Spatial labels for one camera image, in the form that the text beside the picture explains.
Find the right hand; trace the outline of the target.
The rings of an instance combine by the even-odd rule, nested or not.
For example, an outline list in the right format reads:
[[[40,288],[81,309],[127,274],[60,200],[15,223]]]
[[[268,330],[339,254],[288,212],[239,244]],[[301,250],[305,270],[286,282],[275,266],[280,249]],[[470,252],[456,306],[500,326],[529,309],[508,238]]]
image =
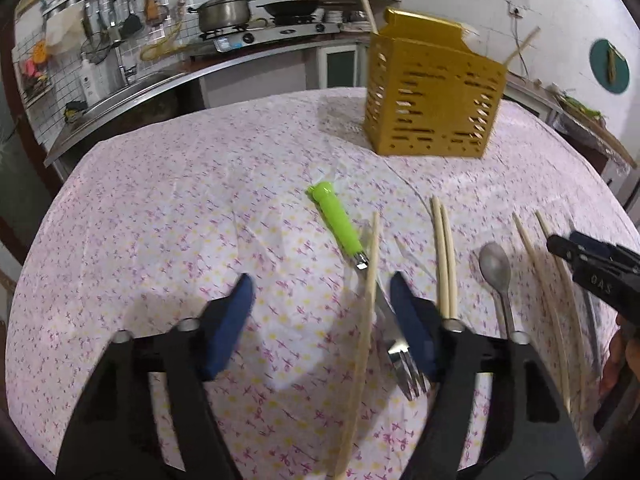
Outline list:
[[[624,364],[639,376],[640,346],[636,338],[626,340],[622,330],[618,330],[608,346],[606,360],[599,385],[599,396],[603,399],[615,386]]]

